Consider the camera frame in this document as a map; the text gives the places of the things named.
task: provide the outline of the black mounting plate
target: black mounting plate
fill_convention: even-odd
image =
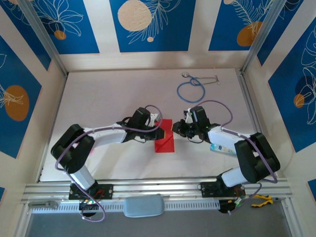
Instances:
[[[97,189],[104,190],[104,193],[102,194],[102,196],[98,195],[95,197],[97,200],[101,200],[101,199],[111,200],[112,199],[113,184],[98,184]],[[81,192],[81,190],[75,184],[70,185],[70,191],[69,191],[69,197],[68,197],[69,200],[84,200],[87,198],[88,197],[83,192]]]
[[[242,185],[236,185],[231,188],[219,189],[216,182],[201,182],[200,190],[202,198],[225,198],[236,197],[237,193],[235,189],[241,189]]]

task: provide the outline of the stethoscope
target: stethoscope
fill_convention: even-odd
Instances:
[[[207,85],[207,84],[213,84],[213,83],[217,83],[219,84],[219,80],[218,80],[218,77],[217,75],[215,75],[214,77],[193,77],[191,76],[188,72],[183,72],[182,73],[182,76],[184,78],[191,78],[189,81],[186,81],[184,83],[181,83],[178,88],[177,88],[177,94],[178,96],[180,97],[180,99],[184,100],[185,102],[188,102],[188,103],[198,103],[200,102],[204,96],[205,96],[205,87],[204,85]],[[207,83],[201,83],[199,80],[200,79],[213,79],[214,81],[211,81],[211,82],[207,82]],[[198,100],[196,101],[191,101],[191,100],[187,100],[185,98],[183,98],[181,95],[180,95],[180,92],[179,92],[179,89],[180,87],[182,87],[183,85],[186,85],[186,84],[190,84],[192,86],[201,86],[202,89],[203,89],[203,95],[201,96],[201,98],[199,98]]]

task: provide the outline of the wire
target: wire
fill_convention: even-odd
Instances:
[[[136,140],[135,138],[134,138],[133,140],[136,141],[136,142],[139,142],[139,143],[143,143],[143,144],[147,142],[147,140],[145,140],[144,142],[142,142],[142,141]]]
[[[237,137],[240,137],[240,138],[243,138],[243,139],[247,140],[247,142],[249,142],[249,143],[251,144],[251,146],[255,149],[255,151],[258,153],[260,159],[262,160],[262,162],[263,162],[264,165],[266,166],[267,170],[269,171],[269,173],[270,173],[271,176],[273,177],[273,180],[269,180],[269,179],[263,179],[263,180],[265,180],[265,181],[267,181],[267,182],[270,182],[270,183],[276,184],[276,183],[277,183],[277,177],[276,177],[276,175],[274,174],[274,172],[272,171],[271,167],[269,166],[269,164],[268,164],[268,162],[266,161],[266,159],[264,158],[264,156],[262,155],[262,153],[261,153],[261,151],[259,150],[259,148],[256,146],[256,144],[255,144],[252,140],[250,140],[248,137],[246,137],[246,136],[244,136],[244,135],[242,135],[242,134],[239,135],[239,134],[236,133],[236,132],[229,131],[229,130],[226,130],[226,129],[224,128],[224,126],[226,126],[227,124],[231,123],[231,122],[233,121],[233,119],[234,119],[234,116],[233,116],[233,113],[232,113],[231,109],[228,108],[228,106],[225,105],[224,103],[222,103],[222,102],[220,102],[220,101],[217,101],[217,100],[205,100],[205,101],[203,101],[203,102],[197,104],[196,106],[199,106],[199,105],[201,105],[201,104],[203,104],[203,103],[205,103],[205,102],[215,102],[215,103],[218,103],[218,104],[224,106],[224,107],[228,110],[228,112],[229,112],[230,115],[231,115],[231,118],[230,118],[230,120],[229,120],[228,122],[222,124],[222,126],[221,126],[222,131],[223,131],[223,132],[226,132],[226,133],[229,133],[229,134],[231,134],[231,135],[234,135],[234,136],[237,136]],[[252,199],[252,198],[260,191],[260,189],[261,189],[261,187],[262,187],[262,184],[261,184],[261,183],[258,183],[258,184],[259,184],[259,188],[258,188],[249,198],[247,198],[247,200],[246,200],[242,205],[244,205],[246,202],[248,202],[250,199]],[[235,208],[233,211],[230,211],[230,212],[228,212],[228,213],[231,215],[233,212],[235,212],[236,210],[238,210],[240,207],[241,207],[241,206]]]
[[[189,140],[189,142],[192,142],[192,143],[195,143],[195,144],[200,144],[200,143],[204,142],[204,140],[201,140],[199,142],[195,142],[195,141],[190,140],[189,138],[188,138],[188,140]]]
[[[238,197],[239,197],[239,194],[238,194],[238,190],[236,189],[236,188],[234,188],[234,190],[235,190],[235,192],[236,192],[236,194],[237,194],[237,199],[238,199]]]
[[[69,146],[63,151],[63,153],[59,156],[59,158],[57,159],[56,163],[55,163],[55,169],[57,170],[60,170],[60,171],[64,171],[70,178],[70,180],[78,187],[78,189],[83,192],[88,198],[90,198],[91,200],[93,200],[98,206],[99,208],[102,210],[102,213],[103,213],[103,216],[101,219],[99,220],[92,220],[92,219],[87,219],[86,217],[84,217],[83,215],[83,210],[81,211],[81,216],[82,216],[82,219],[86,220],[86,221],[89,221],[89,222],[101,222],[105,219],[105,210],[103,208],[103,206],[94,198],[92,197],[86,190],[84,190],[74,179],[73,177],[63,168],[59,168],[58,167],[58,164],[60,163],[60,161],[63,159],[63,157],[65,156],[65,154],[69,151],[69,149],[77,142],[79,141],[82,137],[84,137],[85,135],[88,135],[90,133],[95,133],[95,132],[101,132],[101,131],[107,131],[107,130],[130,130],[130,131],[135,131],[135,132],[153,132],[155,130],[157,130],[161,124],[162,124],[162,113],[160,111],[160,109],[155,106],[155,105],[147,105],[145,107],[148,108],[148,107],[153,107],[155,109],[158,110],[159,114],[160,114],[160,122],[159,124],[154,127],[153,129],[150,129],[150,130],[141,130],[141,129],[137,129],[137,128],[130,128],[130,127],[102,127],[102,128],[98,128],[98,129],[95,129],[95,130],[90,130],[88,132],[85,132],[83,134],[81,134],[80,136],[78,136],[75,140],[73,140]]]
[[[129,120],[131,117],[125,117],[123,118],[122,122],[125,122],[126,120]]]
[[[189,75],[189,77],[191,77],[191,79],[190,79],[189,81],[184,82],[184,83],[181,83],[180,85],[178,85],[178,87],[177,87],[177,94],[178,94],[178,96],[180,97],[180,99],[183,100],[183,101],[185,101],[185,102],[188,102],[188,103],[198,103],[198,102],[200,102],[200,101],[204,98],[204,96],[205,96],[205,87],[204,87],[204,85],[203,85],[197,78],[195,78],[195,77],[193,77],[193,76],[191,76],[191,75]],[[202,95],[198,100],[195,100],[195,101],[191,101],[191,100],[187,100],[187,99],[183,98],[183,97],[180,95],[179,89],[180,89],[180,87],[182,87],[183,85],[186,85],[186,84],[190,84],[190,85],[192,85],[192,86],[200,86],[200,87],[202,88],[202,90],[203,90],[203,95]]]

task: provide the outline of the blue panel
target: blue panel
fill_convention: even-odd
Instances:
[[[316,142],[316,19],[270,78],[269,85],[295,151]]]
[[[60,54],[99,53],[83,0],[32,3]]]
[[[110,0],[120,52],[188,51],[195,0]]]
[[[1,202],[3,194],[4,194],[4,188],[0,187],[0,202]]]
[[[25,19],[18,5],[11,3],[9,0],[0,0],[0,5],[7,13],[15,27],[28,43],[34,54],[40,60],[42,65],[47,70],[50,64],[50,57],[41,44],[40,40],[36,36],[35,32],[29,25],[29,22]]]
[[[300,7],[303,1],[304,0],[287,0],[286,1],[283,7],[283,10],[281,11],[279,17],[277,18],[266,40],[264,41],[261,49],[258,52],[257,56],[261,65],[265,63],[272,49],[274,48],[277,41],[282,36],[283,32],[285,31],[286,27],[292,20],[293,16],[297,12],[298,8]]]
[[[314,200],[316,201],[316,179],[308,181],[308,185],[310,186]]]
[[[9,2],[0,3],[36,53],[42,48],[20,8]],[[31,1],[40,20],[60,54],[99,53],[83,0],[33,0]]]
[[[0,151],[16,158],[41,85],[0,37]]]
[[[248,50],[272,2],[222,0],[209,50]]]

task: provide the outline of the metal bar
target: metal bar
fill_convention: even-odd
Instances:
[[[30,222],[31,214],[30,209],[27,205],[23,205],[22,212],[17,224],[17,227],[15,229],[14,236],[15,237],[24,237]]]
[[[256,109],[253,105],[252,99],[251,99],[251,95],[249,92],[249,87],[247,85],[247,82],[245,80],[245,77],[241,74],[240,69],[236,69],[236,75],[240,84],[240,88],[243,94],[243,97],[245,99],[247,108],[248,108],[248,112],[251,116],[251,121],[252,121],[252,125],[254,126],[254,129],[257,132],[262,132],[262,128],[258,119],[258,114],[256,112]]]
[[[293,237],[307,236],[306,233],[304,233],[301,221],[296,215],[293,200],[291,198],[287,198],[282,202],[282,206]]]
[[[248,66],[252,63],[252,61],[257,56],[260,48],[262,47],[264,41],[266,40],[271,28],[273,27],[274,23],[276,22],[282,8],[284,7],[287,0],[278,0],[274,1],[272,4],[269,12],[267,13],[267,16],[265,20],[263,21],[262,26],[260,27],[260,30],[255,38],[255,40],[252,43],[252,46],[250,47],[249,53],[246,57],[246,60],[243,64],[243,67],[241,69],[241,73],[244,74],[248,68]]]
[[[201,191],[198,190],[200,182],[214,182],[215,178],[168,178],[168,179],[138,179],[138,180],[105,180],[98,181],[99,184],[114,184],[113,200],[124,199],[130,196],[160,194],[171,200],[203,199]],[[247,194],[254,193],[258,184],[245,185]],[[70,182],[41,182],[39,184],[28,184],[22,197],[23,203],[33,200],[59,200],[68,201]],[[287,180],[280,178],[277,184],[263,182],[260,191],[262,195],[273,195],[291,197],[292,192]]]
[[[61,93],[59,95],[59,102],[58,102],[56,110],[54,111],[55,115],[54,115],[53,124],[52,124],[51,130],[50,130],[50,133],[49,133],[48,141],[45,144],[44,151],[43,151],[40,163],[39,163],[39,168],[38,168],[38,172],[36,174],[36,179],[34,180],[35,183],[38,183],[40,181],[40,175],[41,175],[41,172],[43,170],[44,163],[45,163],[45,160],[46,160],[46,157],[47,157],[49,143],[50,143],[51,137],[53,135],[54,127],[55,127],[57,116],[58,116],[58,111],[59,111],[59,108],[60,108],[60,105],[61,105],[61,101],[63,99],[65,87],[66,87],[66,82],[67,82],[67,79],[64,81],[63,89],[62,89],[62,91],[61,91]]]
[[[22,13],[24,14],[25,18],[28,20],[30,26],[32,27],[33,31],[39,38],[40,42],[42,43],[43,47],[47,51],[48,55],[52,60],[55,61],[57,68],[60,72],[65,76],[67,76],[67,70],[65,65],[63,64],[58,50],[56,49],[53,41],[51,40],[50,36],[48,35],[45,27],[43,26],[40,18],[38,17],[36,11],[32,6],[32,2],[29,0],[16,0]]]
[[[106,212],[123,212],[124,202],[123,201],[112,201],[105,202],[101,201],[100,204],[103,206]],[[220,203],[218,200],[181,200],[181,201],[170,201],[164,202],[165,211],[189,211],[189,210],[219,210]],[[43,207],[32,208],[32,214],[35,213],[78,213],[78,203],[63,203],[57,209],[49,209]],[[98,210],[86,211],[88,212],[101,212]]]

